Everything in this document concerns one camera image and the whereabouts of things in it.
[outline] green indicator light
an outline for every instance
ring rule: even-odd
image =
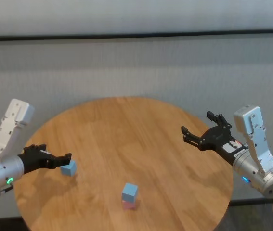
[[[9,178],[9,179],[7,180],[7,184],[11,184],[12,181],[13,181],[13,178]]]

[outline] pink block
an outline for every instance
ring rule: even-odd
[[[130,203],[130,202],[127,202],[127,201],[122,201],[122,205],[123,205],[124,209],[129,209],[129,208],[135,208],[136,207],[135,203]]]

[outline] blue indicator light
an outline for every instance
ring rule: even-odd
[[[242,179],[243,179],[245,182],[249,182],[248,178],[246,178],[246,177],[242,177]]]

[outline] floor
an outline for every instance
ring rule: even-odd
[[[230,206],[214,231],[273,231],[271,204]],[[0,222],[0,231],[29,231],[22,219]]]

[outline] round table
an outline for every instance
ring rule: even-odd
[[[77,171],[39,169],[15,183],[26,224],[32,231],[213,230],[232,194],[232,168],[184,143],[182,125],[198,136],[208,129],[176,106],[145,98],[96,100],[49,120],[27,145],[72,153]],[[126,182],[139,186],[136,209],[122,207]]]

